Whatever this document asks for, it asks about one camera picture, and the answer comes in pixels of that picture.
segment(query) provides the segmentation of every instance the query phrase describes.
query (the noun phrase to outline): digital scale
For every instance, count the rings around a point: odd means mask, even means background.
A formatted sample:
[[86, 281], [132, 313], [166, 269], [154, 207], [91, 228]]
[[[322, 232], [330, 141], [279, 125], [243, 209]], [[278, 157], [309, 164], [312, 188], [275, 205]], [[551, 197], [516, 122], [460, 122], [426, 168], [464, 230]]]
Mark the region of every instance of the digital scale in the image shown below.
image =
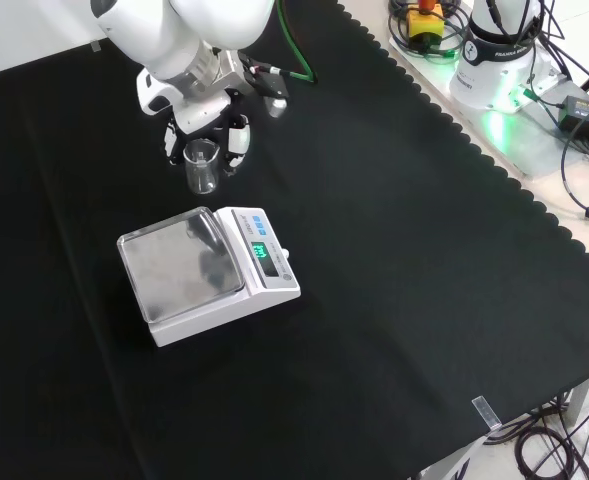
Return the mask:
[[262, 209], [197, 208], [117, 245], [159, 347], [301, 294]]

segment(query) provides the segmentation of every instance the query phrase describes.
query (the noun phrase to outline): black cloth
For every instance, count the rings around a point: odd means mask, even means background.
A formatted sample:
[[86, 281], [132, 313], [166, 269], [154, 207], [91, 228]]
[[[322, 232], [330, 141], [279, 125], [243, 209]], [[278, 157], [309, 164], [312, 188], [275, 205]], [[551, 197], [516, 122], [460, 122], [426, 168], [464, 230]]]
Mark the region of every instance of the black cloth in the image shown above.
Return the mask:
[[[475, 397], [507, 421], [589, 378], [582, 245], [333, 0], [288, 8], [319, 83], [278, 121], [248, 100], [208, 197], [108, 42], [4, 77], [148, 478], [404, 478], [487, 433]], [[296, 67], [275, 18], [249, 53]], [[199, 205], [264, 208], [302, 296], [157, 349], [115, 242]]]
[[142, 478], [14, 88], [0, 80], [0, 479]]

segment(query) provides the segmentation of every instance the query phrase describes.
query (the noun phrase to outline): scale display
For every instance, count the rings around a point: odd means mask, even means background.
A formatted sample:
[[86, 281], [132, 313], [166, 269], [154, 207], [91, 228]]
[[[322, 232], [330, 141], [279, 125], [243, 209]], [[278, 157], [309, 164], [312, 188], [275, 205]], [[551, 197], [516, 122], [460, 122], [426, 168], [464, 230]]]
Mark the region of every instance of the scale display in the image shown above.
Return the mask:
[[278, 277], [279, 274], [276, 271], [276, 266], [272, 261], [270, 252], [267, 250], [267, 245], [263, 242], [252, 242], [252, 248], [254, 249], [254, 255], [256, 256], [258, 263], [260, 263], [265, 276]]

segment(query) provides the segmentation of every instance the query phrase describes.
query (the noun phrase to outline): power adapter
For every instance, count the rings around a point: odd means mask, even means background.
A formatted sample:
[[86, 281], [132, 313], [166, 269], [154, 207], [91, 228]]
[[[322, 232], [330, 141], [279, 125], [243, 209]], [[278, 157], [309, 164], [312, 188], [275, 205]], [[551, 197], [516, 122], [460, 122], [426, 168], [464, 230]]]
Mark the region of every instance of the power adapter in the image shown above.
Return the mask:
[[583, 122], [576, 136], [589, 142], [589, 101], [582, 98], [568, 96], [560, 109], [558, 124], [564, 132], [572, 132]]

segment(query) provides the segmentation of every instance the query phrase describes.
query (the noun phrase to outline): green cable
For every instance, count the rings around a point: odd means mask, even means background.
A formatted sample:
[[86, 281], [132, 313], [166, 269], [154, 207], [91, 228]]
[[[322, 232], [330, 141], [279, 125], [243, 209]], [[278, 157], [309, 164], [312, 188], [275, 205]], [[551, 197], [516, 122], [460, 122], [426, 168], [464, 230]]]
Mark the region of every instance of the green cable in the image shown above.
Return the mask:
[[291, 72], [290, 77], [296, 78], [298, 80], [304, 80], [304, 81], [310, 82], [310, 83], [315, 83], [314, 72], [312, 71], [311, 67], [307, 63], [307, 60], [305, 60], [305, 57], [303, 56], [301, 51], [298, 49], [298, 46], [296, 45], [296, 42], [292, 38], [292, 34], [290, 33], [290, 30], [287, 26], [287, 22], [285, 21], [285, 15], [283, 13], [283, 1], [284, 0], [276, 0], [276, 8], [278, 10], [278, 18], [281, 22], [281, 27], [283, 28], [283, 33], [285, 34], [285, 38], [287, 39], [287, 43], [290, 45], [290, 48], [294, 52], [294, 55], [296, 55], [296, 58], [298, 59], [300, 64], [303, 66], [303, 69], [306, 72], [305, 75], [303, 75], [301, 73]]

